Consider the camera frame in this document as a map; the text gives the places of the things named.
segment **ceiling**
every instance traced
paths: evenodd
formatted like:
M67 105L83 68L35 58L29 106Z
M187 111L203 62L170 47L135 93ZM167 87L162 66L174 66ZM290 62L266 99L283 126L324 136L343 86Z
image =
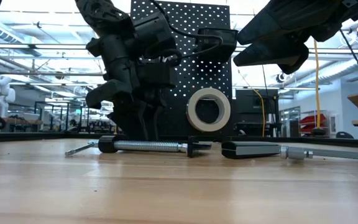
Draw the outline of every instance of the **ceiling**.
M176 2L229 5L231 27L241 30L254 14L268 3L268 0L176 0ZM113 3L124 12L131 12L130 0L113 0ZM343 28L356 27L357 24L358 21L346 21ZM4 0L0 7L0 27L18 36L23 42L33 44L86 44L92 37L96 37L78 12L74 0ZM313 48L313 39L307 41L306 45ZM358 42L354 42L353 47L358 49ZM336 34L330 40L318 43L318 48L338 49L344 48L344 46L342 46L340 34ZM35 60L35 67L41 67L40 71L43 72L100 74L104 72L102 61L98 58L92 60L92 56L85 50L39 50L39 52L43 57L54 58ZM24 56L14 50L0 50L0 55L4 57ZM33 66L33 61L29 58L16 58L14 61L26 67ZM329 58L319 61L320 66L328 63L332 63ZM307 60L295 75L313 73L315 67L315 60ZM252 86L264 85L264 73L267 85L277 84L276 76L281 73L276 65L265 65L263 68L262 66L237 68L233 63L232 71L233 85L247 85L243 76ZM49 77L49 79L51 82L59 82L55 77ZM101 77L68 77L66 82L103 83L104 80ZM63 91L73 92L72 88L66 88Z

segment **white robot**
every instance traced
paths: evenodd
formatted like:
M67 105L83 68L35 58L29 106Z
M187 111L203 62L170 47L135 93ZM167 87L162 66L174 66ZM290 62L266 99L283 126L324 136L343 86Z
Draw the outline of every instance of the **white robot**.
M7 117L9 103L13 103L16 99L16 92L11 88L11 78L0 75L0 117Z

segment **ceiling duct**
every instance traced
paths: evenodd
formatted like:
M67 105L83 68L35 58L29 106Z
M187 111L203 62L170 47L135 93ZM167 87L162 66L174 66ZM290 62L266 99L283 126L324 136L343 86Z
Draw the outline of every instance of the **ceiling duct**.
M18 37L14 36L8 31L5 31L2 28L0 28L0 39L10 44L24 44L23 40L20 40ZM17 49L15 51L22 54L33 55L35 57L39 57L42 55L40 52L33 49Z
M356 60L337 62L320 70L318 80L321 83L330 82L335 79L344 77L358 71ZM308 86L316 82L316 72L312 73L309 78L304 78L295 83L295 87Z

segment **pegboard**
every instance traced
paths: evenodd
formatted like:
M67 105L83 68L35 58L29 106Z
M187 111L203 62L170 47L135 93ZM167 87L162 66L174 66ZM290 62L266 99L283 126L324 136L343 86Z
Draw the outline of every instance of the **pegboard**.
M197 34L200 28L230 29L229 6L191 4L182 2L158 2L170 16L171 24L179 30ZM131 17L134 21L158 12L148 0L132 0ZM172 32L177 48L183 55L192 54L196 40ZM227 136L233 134L230 121L225 128L213 133L202 133L193 128L186 117L186 106L190 97L202 88L215 88L222 91L229 101L232 100L231 63L212 63L199 61L196 57L186 58L175 68L178 85L167 90L166 110L158 119L159 135L179 136ZM205 122L214 121L219 114L214 101L201 100L197 107L199 118Z

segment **roll of tape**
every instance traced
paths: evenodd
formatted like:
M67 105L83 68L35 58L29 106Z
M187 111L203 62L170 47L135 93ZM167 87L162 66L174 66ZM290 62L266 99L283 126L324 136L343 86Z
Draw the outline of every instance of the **roll of tape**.
M196 105L200 99L209 98L215 100L219 108L219 116L214 123L208 124L200 120L197 116ZM187 120L197 130L213 132L222 129L229 122L231 107L228 98L219 90L214 88L204 88L198 90L191 96L187 105Z

